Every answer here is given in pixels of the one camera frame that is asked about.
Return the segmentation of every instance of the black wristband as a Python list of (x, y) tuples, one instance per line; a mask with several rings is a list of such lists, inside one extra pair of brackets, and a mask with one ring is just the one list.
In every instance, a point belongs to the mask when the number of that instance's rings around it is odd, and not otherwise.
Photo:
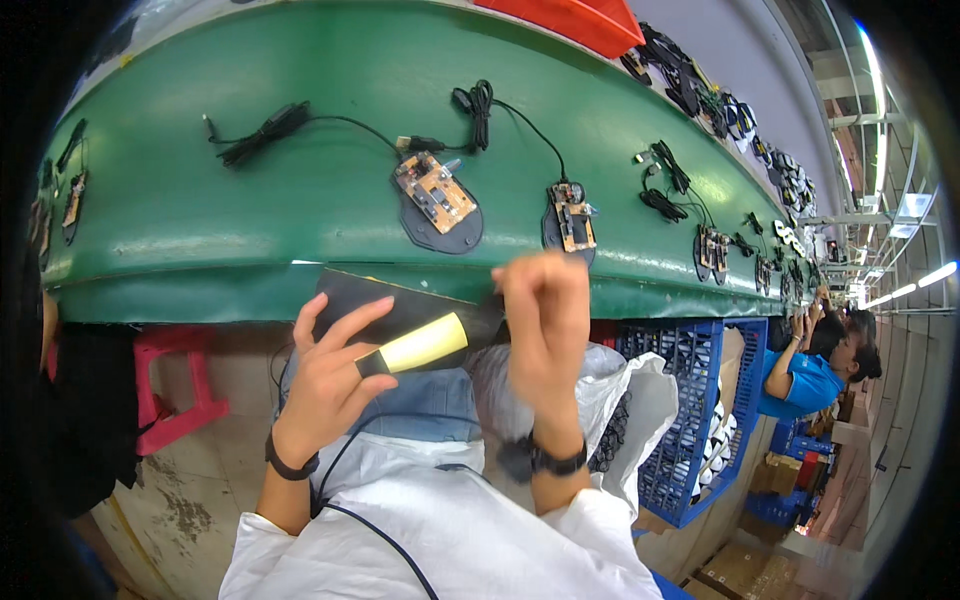
[(317, 452), (310, 457), (310, 460), (308, 460), (302, 468), (289, 468), (284, 465), (283, 461), (280, 460), (280, 457), (276, 456), (273, 429), (271, 429), (270, 433), (267, 434), (266, 453), (267, 457), (264, 460), (273, 465), (276, 474), (280, 477), (283, 477), (287, 481), (303, 481), (310, 476), (310, 473), (317, 470), (317, 465), (320, 464), (320, 452)]
[(550, 455), (546, 450), (539, 447), (534, 441), (534, 434), (530, 432), (530, 460), (533, 464), (534, 473), (546, 470), (558, 477), (567, 477), (580, 470), (587, 463), (587, 439), (584, 438), (584, 447), (580, 452), (567, 459), (557, 459)]

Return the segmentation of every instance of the denim jeans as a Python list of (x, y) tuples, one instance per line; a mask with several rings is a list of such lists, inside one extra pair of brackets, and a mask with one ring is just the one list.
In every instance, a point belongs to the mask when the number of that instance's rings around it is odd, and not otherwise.
[[(290, 384), (297, 374), (297, 364), (298, 356), (294, 351), (280, 378), (279, 410), (283, 410), (290, 393)], [(356, 431), (366, 419), (381, 413), (417, 412), (477, 421), (473, 383), (463, 369), (402, 372), (396, 375), (396, 381), (399, 383), (396, 388), (371, 400), (348, 434)], [(478, 425), (462, 420), (429, 417), (387, 416), (369, 423), (364, 431), (419, 442), (472, 442), (480, 439)]]

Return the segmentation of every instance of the cardboard box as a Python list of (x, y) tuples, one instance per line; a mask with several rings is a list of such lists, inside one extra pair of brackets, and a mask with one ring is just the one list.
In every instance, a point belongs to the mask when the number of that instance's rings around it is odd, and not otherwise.
[(682, 590), (697, 600), (727, 600), (727, 596), (696, 579), (691, 579), (686, 582)]
[(723, 332), (723, 350), (720, 354), (720, 403), (723, 405), (724, 423), (727, 415), (733, 412), (733, 400), (736, 397), (736, 385), (740, 379), (740, 361), (745, 347), (743, 334), (736, 327), (728, 327)]
[(763, 462), (754, 469), (754, 478), (750, 482), (750, 491), (756, 493), (776, 492), (790, 495), (797, 484), (800, 467), (803, 463), (789, 456), (767, 452)]
[(631, 526), (631, 529), (642, 529), (659, 536), (662, 535), (667, 529), (676, 529), (676, 527), (666, 522), (659, 516), (654, 515), (647, 509), (641, 508), (639, 514), (636, 516), (636, 521), (634, 521), (634, 524)]
[(777, 523), (770, 523), (759, 516), (747, 512), (740, 515), (740, 522), (737, 525), (743, 531), (752, 536), (756, 536), (764, 543), (769, 543), (770, 545), (775, 545), (793, 531), (792, 525), (784, 527)]
[(731, 600), (780, 600), (793, 586), (797, 566), (783, 556), (730, 543), (696, 578)]
[(728, 598), (743, 598), (763, 573), (770, 555), (739, 543), (728, 543), (697, 573), (702, 583)]

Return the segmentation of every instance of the workbench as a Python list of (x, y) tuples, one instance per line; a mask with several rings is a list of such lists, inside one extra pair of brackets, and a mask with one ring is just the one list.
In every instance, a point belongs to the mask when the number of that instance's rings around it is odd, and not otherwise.
[(450, 91), (479, 79), (558, 146), (570, 179), (601, 211), (592, 218), (594, 318), (782, 314), (780, 274), (765, 297), (756, 258), (731, 246), (725, 285), (700, 282), (696, 212), (673, 224), (638, 198), (643, 167), (634, 155), (662, 139), (716, 226), (760, 246), (744, 225), (753, 211), (773, 257), (780, 211), (694, 122), (574, 45), (425, 2), (250, 9), (170, 37), (110, 74), (62, 117), (49, 146), (56, 161), (87, 120), (83, 152), (59, 174), (69, 182), (83, 154), (89, 178), (76, 239), (63, 244), (61, 190), (44, 284), (61, 316), (80, 322), (289, 321), (324, 264), (480, 301), (492, 289), (490, 267), (541, 249), (545, 188), (559, 178), (550, 149), (506, 110), (492, 109), (486, 152), (440, 155), (462, 159), (457, 177), (483, 211), (483, 240), (463, 255), (409, 241), (390, 181), (396, 157), (368, 132), (313, 122), (228, 169), (202, 120), (240, 137), (283, 105), (309, 100), (314, 114), (359, 119), (388, 138), (460, 145), (470, 122)]

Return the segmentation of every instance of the hand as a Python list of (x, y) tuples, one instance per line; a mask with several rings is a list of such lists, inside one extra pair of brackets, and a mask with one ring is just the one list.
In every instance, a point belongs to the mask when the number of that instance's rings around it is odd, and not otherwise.
[(344, 348), (347, 340), (391, 311), (393, 297), (357, 308), (314, 343), (313, 327), (326, 303), (326, 294), (312, 299), (300, 310), (294, 325), (300, 366), (273, 429), (276, 454), (290, 468), (300, 468), (320, 448), (344, 435), (374, 396), (396, 387), (396, 379), (389, 375), (362, 379), (353, 364), (377, 346)]
[(514, 391), (536, 421), (579, 434), (574, 387), (590, 332), (587, 264), (546, 252), (494, 269), (492, 278), (503, 291)]
[(798, 310), (790, 317), (790, 331), (794, 337), (804, 340), (804, 312)]
[[(824, 309), (820, 307), (820, 302), (814, 300), (813, 303), (810, 304), (810, 308), (807, 310), (807, 315), (809, 316), (810, 322), (813, 324), (816, 324), (818, 321), (823, 319)], [(807, 328), (807, 332), (812, 330), (812, 327)]]

